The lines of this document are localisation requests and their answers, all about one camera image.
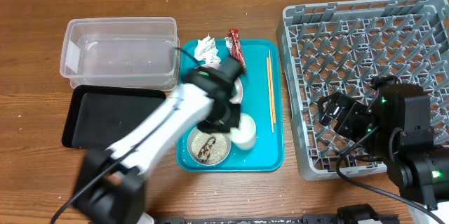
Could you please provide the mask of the white cup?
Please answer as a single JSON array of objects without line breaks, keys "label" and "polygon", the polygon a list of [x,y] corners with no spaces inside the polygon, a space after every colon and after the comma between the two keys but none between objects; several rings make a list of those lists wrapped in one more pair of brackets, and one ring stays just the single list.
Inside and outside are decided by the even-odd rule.
[{"label": "white cup", "polygon": [[249,150],[255,145],[256,124],[253,118],[245,113],[241,113],[239,125],[231,128],[229,139],[241,150]]}]

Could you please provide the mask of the grey bowl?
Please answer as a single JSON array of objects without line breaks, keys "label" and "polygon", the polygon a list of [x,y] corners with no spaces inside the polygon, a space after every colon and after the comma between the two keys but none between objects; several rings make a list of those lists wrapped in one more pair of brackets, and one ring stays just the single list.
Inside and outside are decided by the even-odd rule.
[{"label": "grey bowl", "polygon": [[224,133],[204,133],[193,128],[187,139],[190,157],[198,164],[216,166],[230,153],[231,140]]}]

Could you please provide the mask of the white tissue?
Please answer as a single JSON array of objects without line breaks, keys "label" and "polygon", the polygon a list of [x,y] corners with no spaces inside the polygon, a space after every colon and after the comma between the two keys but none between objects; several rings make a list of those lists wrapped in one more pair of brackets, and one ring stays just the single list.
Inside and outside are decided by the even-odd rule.
[{"label": "white tissue", "polygon": [[218,49],[215,39],[210,35],[197,41],[197,46],[194,49],[194,58],[198,61],[203,61],[206,64],[220,64],[221,59],[218,57]]}]

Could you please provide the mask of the red snack wrapper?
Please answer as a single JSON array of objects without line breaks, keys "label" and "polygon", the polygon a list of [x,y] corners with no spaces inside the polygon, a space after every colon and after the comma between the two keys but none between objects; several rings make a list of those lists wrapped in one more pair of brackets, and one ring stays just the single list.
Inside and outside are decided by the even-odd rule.
[{"label": "red snack wrapper", "polygon": [[224,40],[230,56],[240,62],[243,67],[243,72],[246,73],[247,67],[239,39],[239,31],[237,29],[230,29],[228,36]]}]

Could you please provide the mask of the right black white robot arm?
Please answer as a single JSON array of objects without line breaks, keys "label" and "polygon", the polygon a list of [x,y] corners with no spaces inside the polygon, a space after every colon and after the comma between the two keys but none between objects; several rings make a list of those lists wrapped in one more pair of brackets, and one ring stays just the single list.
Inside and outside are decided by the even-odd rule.
[{"label": "right black white robot arm", "polygon": [[353,141],[339,155],[342,162],[362,147],[372,162],[387,166],[399,194],[360,183],[335,170],[340,178],[365,190],[407,204],[416,223],[448,222],[448,148],[434,143],[430,97],[414,84],[376,86],[377,95],[364,105],[342,93],[317,102],[319,122],[334,121],[337,135]]}]

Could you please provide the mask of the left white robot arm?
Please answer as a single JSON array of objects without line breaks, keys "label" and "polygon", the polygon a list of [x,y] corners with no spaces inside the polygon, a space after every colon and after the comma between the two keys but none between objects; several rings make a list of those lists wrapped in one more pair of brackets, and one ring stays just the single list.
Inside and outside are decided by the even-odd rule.
[{"label": "left white robot arm", "polygon": [[154,223],[145,211],[146,183],[161,158],[188,129],[228,133],[239,125],[241,107],[231,102],[234,82],[246,72],[234,49],[218,68],[198,65],[154,112],[105,150],[86,152],[73,194],[53,215],[69,207],[93,223]]}]

